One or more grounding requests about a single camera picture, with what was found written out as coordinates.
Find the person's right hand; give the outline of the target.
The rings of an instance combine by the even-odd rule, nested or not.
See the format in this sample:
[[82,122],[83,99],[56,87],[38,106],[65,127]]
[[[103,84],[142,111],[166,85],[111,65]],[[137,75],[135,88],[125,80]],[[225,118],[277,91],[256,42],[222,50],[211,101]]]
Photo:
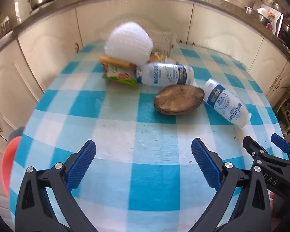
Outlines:
[[273,192],[270,192],[269,193],[269,199],[270,199],[270,207],[271,207],[271,210],[273,211],[273,201],[275,200],[275,197],[276,197],[276,194],[273,193]]

